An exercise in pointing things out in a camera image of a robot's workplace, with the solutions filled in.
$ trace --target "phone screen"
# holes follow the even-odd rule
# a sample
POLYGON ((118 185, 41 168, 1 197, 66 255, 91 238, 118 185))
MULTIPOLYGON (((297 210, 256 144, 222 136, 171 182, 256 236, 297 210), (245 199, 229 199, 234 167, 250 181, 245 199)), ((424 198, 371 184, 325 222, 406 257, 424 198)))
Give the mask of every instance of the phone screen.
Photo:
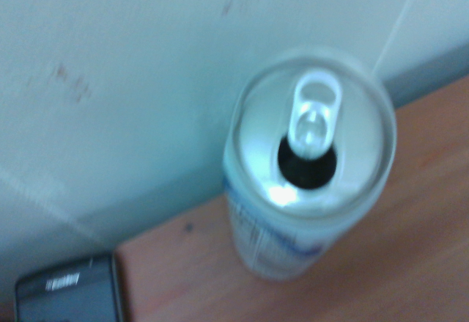
POLYGON ((20 322, 118 322, 111 256, 90 258, 22 279, 16 288, 20 322))

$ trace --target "desk surface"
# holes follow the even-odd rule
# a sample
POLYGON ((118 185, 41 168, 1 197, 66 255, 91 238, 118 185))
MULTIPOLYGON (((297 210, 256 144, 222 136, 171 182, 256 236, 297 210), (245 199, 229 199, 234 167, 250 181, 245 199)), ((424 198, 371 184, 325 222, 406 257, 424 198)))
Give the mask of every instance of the desk surface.
POLYGON ((117 249, 129 320, 469 321, 469 77, 396 114, 385 191, 306 275, 246 271, 218 197, 117 249))

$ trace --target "drink can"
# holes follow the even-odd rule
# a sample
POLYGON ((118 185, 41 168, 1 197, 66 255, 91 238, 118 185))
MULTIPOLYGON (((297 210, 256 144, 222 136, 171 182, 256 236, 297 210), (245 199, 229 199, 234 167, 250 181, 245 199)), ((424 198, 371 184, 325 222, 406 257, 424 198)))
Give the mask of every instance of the drink can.
POLYGON ((238 99, 224 150, 245 265, 267 279, 301 275, 376 203, 395 149, 388 93, 353 58, 322 49, 261 70, 238 99))

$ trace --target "white wall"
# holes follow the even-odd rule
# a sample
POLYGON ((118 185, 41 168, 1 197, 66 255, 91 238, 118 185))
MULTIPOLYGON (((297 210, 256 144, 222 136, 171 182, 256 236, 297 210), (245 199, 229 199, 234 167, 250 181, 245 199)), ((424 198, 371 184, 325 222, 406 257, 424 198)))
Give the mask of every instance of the white wall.
POLYGON ((220 192, 265 60, 329 45, 389 79, 467 43, 468 1, 0 0, 0 300, 220 192))

